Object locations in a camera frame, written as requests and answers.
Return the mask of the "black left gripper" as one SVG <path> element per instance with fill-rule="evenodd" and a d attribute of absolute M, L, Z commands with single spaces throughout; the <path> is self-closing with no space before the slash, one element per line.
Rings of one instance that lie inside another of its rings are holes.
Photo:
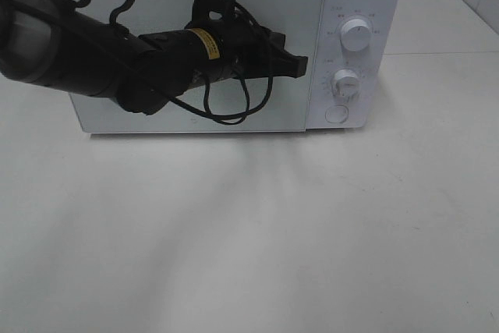
<path fill-rule="evenodd" d="M 286 51 L 286 36 L 260 25 L 237 0 L 194 0 L 189 30 L 207 42 L 209 59 L 225 62 L 229 77 L 306 74 L 308 58 Z"/>

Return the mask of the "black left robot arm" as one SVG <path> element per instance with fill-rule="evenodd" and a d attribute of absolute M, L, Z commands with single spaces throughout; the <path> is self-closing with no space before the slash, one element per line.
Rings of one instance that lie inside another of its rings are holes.
<path fill-rule="evenodd" d="M 113 100 L 153 115 L 182 95 L 227 79 L 300 78 L 308 59 L 285 35 L 261 26 L 237 0 L 194 0 L 184 29 L 136 36 L 118 22 L 83 14 L 91 0 L 1 0 L 1 73 L 10 80 Z"/>

